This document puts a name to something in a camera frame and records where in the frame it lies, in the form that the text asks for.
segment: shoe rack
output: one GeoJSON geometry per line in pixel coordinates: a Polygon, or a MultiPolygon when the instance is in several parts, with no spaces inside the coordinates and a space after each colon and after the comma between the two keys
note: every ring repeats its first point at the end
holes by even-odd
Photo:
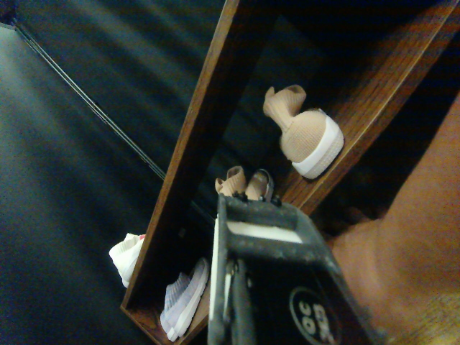
{"type": "MultiPolygon", "coordinates": [[[[121,304],[156,344],[171,344],[160,325],[165,287],[178,273],[171,267],[178,260],[195,262],[176,244],[183,226],[181,210],[189,207],[278,16],[285,16],[313,41],[324,38],[326,32],[328,39],[315,43],[331,58],[314,77],[316,87],[309,92],[329,95],[321,107],[345,136],[340,155],[315,180],[299,176],[274,147],[269,165],[277,191],[284,202],[306,214],[316,209],[385,130],[460,27],[458,0],[438,1],[417,10],[408,4],[407,14],[395,24],[373,22],[368,11],[334,10],[324,1],[302,2],[301,8],[268,0],[227,0],[224,5],[121,304]],[[360,39],[343,40],[343,32],[355,38],[371,32],[372,42],[360,50],[360,39]],[[356,55],[344,61],[340,49],[356,49],[356,55]]],[[[391,7],[386,11],[379,17],[392,15],[391,7]]],[[[208,308],[209,284],[190,328],[175,344],[187,344],[206,327],[208,308]]]]}

